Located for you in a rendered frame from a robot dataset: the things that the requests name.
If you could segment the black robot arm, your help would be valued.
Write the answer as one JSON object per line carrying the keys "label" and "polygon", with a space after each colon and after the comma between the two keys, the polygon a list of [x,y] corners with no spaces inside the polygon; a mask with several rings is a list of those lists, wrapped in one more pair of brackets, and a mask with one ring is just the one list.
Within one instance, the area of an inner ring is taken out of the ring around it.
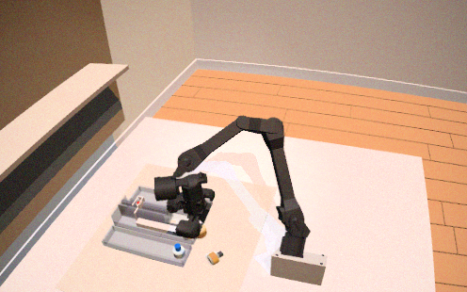
{"label": "black robot arm", "polygon": [[[182,209],[185,212],[186,206],[181,202],[182,198],[189,201],[197,200],[202,195],[201,185],[208,182],[206,173],[201,171],[197,174],[189,174],[185,178],[181,177],[186,172],[195,170],[210,153],[241,131],[261,134],[270,151],[281,198],[280,205],[275,207],[278,219],[285,225],[284,229],[287,231],[282,237],[281,254],[303,258],[306,240],[311,231],[305,224],[305,217],[294,193],[284,150],[284,124],[279,118],[263,119],[244,115],[237,117],[204,143],[182,152],[178,157],[178,167],[172,176],[154,177],[154,197],[159,202],[168,201],[167,210],[170,213]],[[182,187],[183,192],[180,192],[179,187]]]}

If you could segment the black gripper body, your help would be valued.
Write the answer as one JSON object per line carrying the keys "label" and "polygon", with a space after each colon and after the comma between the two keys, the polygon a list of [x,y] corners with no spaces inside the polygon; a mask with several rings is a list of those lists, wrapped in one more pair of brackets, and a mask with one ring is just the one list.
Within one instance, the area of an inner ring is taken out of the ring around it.
{"label": "black gripper body", "polygon": [[199,218],[203,216],[207,205],[207,201],[204,198],[209,198],[210,201],[215,198],[215,191],[213,189],[203,187],[201,189],[202,195],[195,201],[182,198],[181,202],[185,203],[186,206],[184,214],[188,214],[187,218],[189,220],[179,220],[179,224],[175,229],[176,235],[193,239],[197,237],[201,228]]}

